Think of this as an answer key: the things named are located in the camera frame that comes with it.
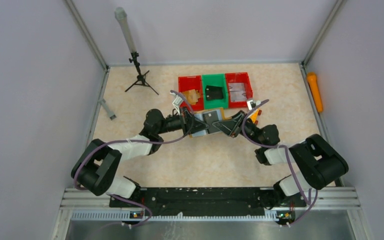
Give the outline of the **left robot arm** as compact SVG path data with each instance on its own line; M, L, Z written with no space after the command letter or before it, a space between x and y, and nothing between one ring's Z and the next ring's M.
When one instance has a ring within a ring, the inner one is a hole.
M129 199L140 186L125 176L116 176L121 163L154 154L165 143L161 134L181 130L186 136L209 127L186 107L182 107L179 114L167 117L160 110L151 109L146 113L143 129L138 135L110 142L96 138L89 143L71 171L75 187L86 189L95 196L107 194Z

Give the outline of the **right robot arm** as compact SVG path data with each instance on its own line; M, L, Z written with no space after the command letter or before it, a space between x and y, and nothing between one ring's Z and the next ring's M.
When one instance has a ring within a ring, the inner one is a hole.
M297 172L276 182L273 195L284 200L307 190L321 190L349 171L345 159L319 134L313 134L292 146L281 146L279 131L275 124L257 125L239 111L226 120L214 121L211 125L229 137L242 135L259 146L255 156L260 164L296 163Z

